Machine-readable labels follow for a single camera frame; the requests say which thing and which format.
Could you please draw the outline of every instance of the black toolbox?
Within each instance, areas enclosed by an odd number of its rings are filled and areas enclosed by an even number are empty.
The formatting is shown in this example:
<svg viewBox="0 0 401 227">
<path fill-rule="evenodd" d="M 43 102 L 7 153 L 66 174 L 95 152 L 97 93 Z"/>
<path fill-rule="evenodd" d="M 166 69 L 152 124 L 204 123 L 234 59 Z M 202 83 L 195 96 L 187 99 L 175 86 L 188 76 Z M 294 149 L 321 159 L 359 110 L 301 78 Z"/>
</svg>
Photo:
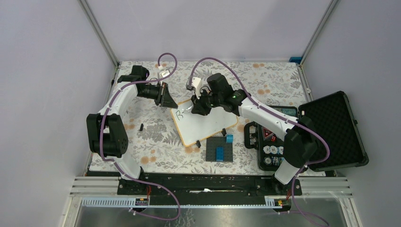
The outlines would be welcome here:
<svg viewBox="0 0 401 227">
<path fill-rule="evenodd" d="M 328 171 L 344 167 L 364 166 L 369 162 L 357 129 L 347 95 L 342 92 L 316 99 L 300 105 L 298 110 L 291 106 L 271 106 L 287 115 L 312 119 L 316 132 L 330 148 L 329 158 L 318 164 L 309 165 L 313 171 Z M 258 150 L 259 168 L 276 171 L 283 160 L 284 142 L 268 129 L 255 122 L 245 125 L 245 147 Z M 322 145 L 310 161 L 324 158 L 326 149 Z"/>
</svg>

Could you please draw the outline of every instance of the glossy gray floor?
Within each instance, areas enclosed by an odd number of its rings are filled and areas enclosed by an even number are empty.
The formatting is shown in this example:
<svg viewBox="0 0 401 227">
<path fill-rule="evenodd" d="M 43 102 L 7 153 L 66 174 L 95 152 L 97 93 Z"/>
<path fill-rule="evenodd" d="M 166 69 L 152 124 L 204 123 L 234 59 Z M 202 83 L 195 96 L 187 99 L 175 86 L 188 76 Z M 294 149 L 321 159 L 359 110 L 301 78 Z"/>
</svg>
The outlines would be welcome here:
<svg viewBox="0 0 401 227">
<path fill-rule="evenodd" d="M 339 202 L 335 199 L 297 199 L 304 211 L 326 219 L 332 227 L 347 226 Z M 174 217 L 176 209 L 147 209 L 147 214 Z M 77 227 L 310 227 L 300 214 L 266 215 L 266 209 L 182 209 L 175 221 L 160 221 L 139 215 L 133 216 L 128 209 L 82 207 Z"/>
</svg>

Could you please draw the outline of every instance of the whiteboard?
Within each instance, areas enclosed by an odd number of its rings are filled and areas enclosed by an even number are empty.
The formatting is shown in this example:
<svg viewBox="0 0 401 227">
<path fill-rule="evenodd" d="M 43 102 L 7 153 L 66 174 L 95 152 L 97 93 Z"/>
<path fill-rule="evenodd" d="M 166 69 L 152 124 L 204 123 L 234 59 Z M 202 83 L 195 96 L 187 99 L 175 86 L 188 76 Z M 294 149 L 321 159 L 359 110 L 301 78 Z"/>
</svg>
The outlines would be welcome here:
<svg viewBox="0 0 401 227">
<path fill-rule="evenodd" d="M 174 124 L 180 134 L 181 141 L 186 147 L 192 146 L 197 140 L 205 140 L 238 123 L 238 117 L 226 112 L 222 107 L 212 108 L 207 116 L 186 112 L 192 102 L 180 102 L 177 109 L 171 109 Z"/>
<path fill-rule="evenodd" d="M 88 0 L 120 61 L 302 56 L 331 0 Z"/>
</svg>

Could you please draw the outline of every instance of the floral tablecloth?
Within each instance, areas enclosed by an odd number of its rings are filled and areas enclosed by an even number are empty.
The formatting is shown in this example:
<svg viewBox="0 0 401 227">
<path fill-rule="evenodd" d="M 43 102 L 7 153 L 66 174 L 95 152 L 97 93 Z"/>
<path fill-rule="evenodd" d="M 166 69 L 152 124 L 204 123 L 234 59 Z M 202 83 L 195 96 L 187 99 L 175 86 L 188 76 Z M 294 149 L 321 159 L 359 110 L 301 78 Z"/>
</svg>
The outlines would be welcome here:
<svg viewBox="0 0 401 227">
<path fill-rule="evenodd" d="M 189 99 L 192 92 L 185 89 L 185 83 L 196 62 L 180 61 L 174 75 L 164 80 L 176 103 Z M 150 71 L 149 79 L 157 77 L 157 62 L 124 61 L 120 65 L 118 77 L 128 75 L 132 65 L 142 65 Z M 172 69 L 174 62 L 162 62 L 165 68 Z M 296 106 L 306 102 L 304 89 L 294 63 L 227 62 L 251 93 L 267 105 Z M 206 79 L 214 73 L 225 75 L 233 89 L 240 86 L 235 77 L 217 62 L 201 63 L 196 77 Z M 232 163 L 206 162 L 206 140 L 201 147 L 184 147 L 173 122 L 170 109 L 155 106 L 153 100 L 135 98 L 123 117 L 124 127 L 129 138 L 125 155 L 136 159 L 145 172 L 157 173 L 196 173 L 196 174 L 236 174 L 270 175 L 272 172 L 258 168 L 255 149 L 244 147 L 244 125 L 249 119 L 239 117 L 236 126 L 227 129 L 234 135 Z M 117 171 L 111 163 L 105 163 L 98 154 L 93 154 L 90 171 Z M 308 171 L 306 175 L 322 175 Z"/>
</svg>

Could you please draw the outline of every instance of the wall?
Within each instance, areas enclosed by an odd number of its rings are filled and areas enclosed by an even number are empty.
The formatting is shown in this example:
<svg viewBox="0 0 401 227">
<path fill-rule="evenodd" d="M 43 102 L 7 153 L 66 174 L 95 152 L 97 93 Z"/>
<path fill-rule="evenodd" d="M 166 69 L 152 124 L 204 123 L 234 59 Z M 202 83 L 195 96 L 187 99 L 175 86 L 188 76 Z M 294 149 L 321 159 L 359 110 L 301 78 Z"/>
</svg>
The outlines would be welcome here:
<svg viewBox="0 0 401 227">
<path fill-rule="evenodd" d="M 89 0 L 120 61 L 301 56 L 330 0 Z"/>
<path fill-rule="evenodd" d="M 364 227 L 400 212 L 401 1 L 341 1 L 305 61 L 314 98 L 343 90 L 370 162 L 342 170 Z"/>
<path fill-rule="evenodd" d="M 54 227 L 113 66 L 78 1 L 0 2 L 0 226 Z"/>
</svg>

